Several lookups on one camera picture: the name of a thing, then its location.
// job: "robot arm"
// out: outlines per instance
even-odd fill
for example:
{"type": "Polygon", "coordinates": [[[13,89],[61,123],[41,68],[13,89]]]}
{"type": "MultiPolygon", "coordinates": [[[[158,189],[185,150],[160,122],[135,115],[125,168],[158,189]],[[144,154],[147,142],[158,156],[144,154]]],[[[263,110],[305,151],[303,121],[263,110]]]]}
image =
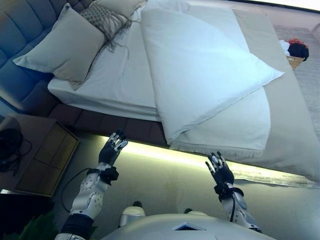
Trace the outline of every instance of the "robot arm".
{"type": "Polygon", "coordinates": [[[205,164],[216,182],[214,190],[228,214],[228,219],[232,223],[261,233],[262,231],[258,227],[256,220],[247,212],[247,205],[243,198],[244,193],[241,189],[233,186],[235,177],[229,169],[226,160],[220,152],[217,152],[217,154],[219,158],[214,153],[208,156],[213,169],[207,161],[205,164]]]}
{"type": "Polygon", "coordinates": [[[73,201],[72,209],[55,240],[86,240],[90,229],[102,209],[103,196],[118,179],[117,169],[113,166],[121,150],[128,144],[122,131],[113,133],[99,154],[96,168],[87,172],[80,185],[80,191],[73,201]]]}

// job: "tufted headboard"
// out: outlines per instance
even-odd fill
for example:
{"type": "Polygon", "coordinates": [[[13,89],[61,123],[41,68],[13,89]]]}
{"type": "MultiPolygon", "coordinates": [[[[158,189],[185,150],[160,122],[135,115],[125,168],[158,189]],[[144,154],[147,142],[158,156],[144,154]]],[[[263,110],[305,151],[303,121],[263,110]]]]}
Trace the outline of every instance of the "tufted headboard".
{"type": "Polygon", "coordinates": [[[53,77],[16,66],[50,32],[66,2],[78,12],[93,0],[0,0],[0,100],[18,112],[47,116],[60,102],[47,89],[53,77]]]}

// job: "green leaves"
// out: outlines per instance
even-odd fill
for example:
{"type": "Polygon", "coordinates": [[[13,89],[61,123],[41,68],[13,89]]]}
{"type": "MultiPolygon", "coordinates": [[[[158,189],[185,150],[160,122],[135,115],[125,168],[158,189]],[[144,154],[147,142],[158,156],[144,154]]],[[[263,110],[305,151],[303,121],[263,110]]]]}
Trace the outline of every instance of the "green leaves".
{"type": "Polygon", "coordinates": [[[58,229],[54,223],[52,211],[32,219],[23,229],[20,236],[17,234],[4,235],[3,240],[54,240],[58,229]]]}

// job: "red object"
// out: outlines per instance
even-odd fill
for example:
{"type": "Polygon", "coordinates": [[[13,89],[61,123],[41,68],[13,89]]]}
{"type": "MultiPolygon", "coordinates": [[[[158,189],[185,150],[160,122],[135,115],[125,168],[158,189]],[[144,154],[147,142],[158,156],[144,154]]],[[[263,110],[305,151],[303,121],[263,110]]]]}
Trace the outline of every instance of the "red object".
{"type": "Polygon", "coordinates": [[[308,45],[306,45],[303,41],[299,40],[298,38],[294,37],[287,41],[290,45],[292,44],[302,44],[305,45],[306,48],[308,48],[308,45]]]}

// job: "pillow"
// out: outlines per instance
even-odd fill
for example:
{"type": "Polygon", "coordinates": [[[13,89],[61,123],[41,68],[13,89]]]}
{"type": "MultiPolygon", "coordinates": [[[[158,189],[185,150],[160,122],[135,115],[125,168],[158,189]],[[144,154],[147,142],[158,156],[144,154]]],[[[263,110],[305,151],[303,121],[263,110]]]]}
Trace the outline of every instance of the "pillow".
{"type": "Polygon", "coordinates": [[[80,12],[80,15],[104,34],[107,44],[113,40],[119,30],[129,26],[126,17],[99,4],[91,4],[80,12]]]}
{"type": "Polygon", "coordinates": [[[159,8],[143,9],[141,17],[168,144],[283,74],[198,18],[159,8]]]}
{"type": "Polygon", "coordinates": [[[129,19],[137,8],[144,5],[145,0],[97,0],[91,5],[96,3],[129,19]]]}
{"type": "Polygon", "coordinates": [[[104,41],[104,35],[67,3],[51,32],[13,62],[28,69],[53,73],[61,80],[83,82],[104,41]]]}

